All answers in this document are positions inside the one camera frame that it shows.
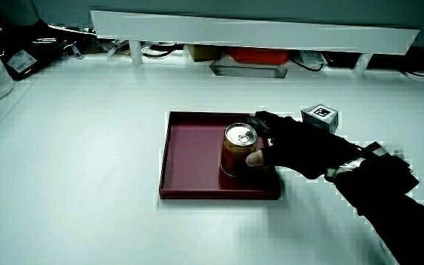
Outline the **person's right hand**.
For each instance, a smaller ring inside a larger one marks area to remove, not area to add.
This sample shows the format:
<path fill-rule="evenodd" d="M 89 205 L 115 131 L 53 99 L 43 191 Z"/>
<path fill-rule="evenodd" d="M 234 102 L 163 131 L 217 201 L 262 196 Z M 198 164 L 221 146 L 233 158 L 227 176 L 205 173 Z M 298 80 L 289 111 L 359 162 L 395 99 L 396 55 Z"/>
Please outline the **person's right hand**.
<path fill-rule="evenodd" d="M 248 166 L 282 166 L 315 180 L 361 154 L 361 147 L 312 124 L 265 110 L 251 113 L 247 123 L 272 141 L 246 158 Z"/>

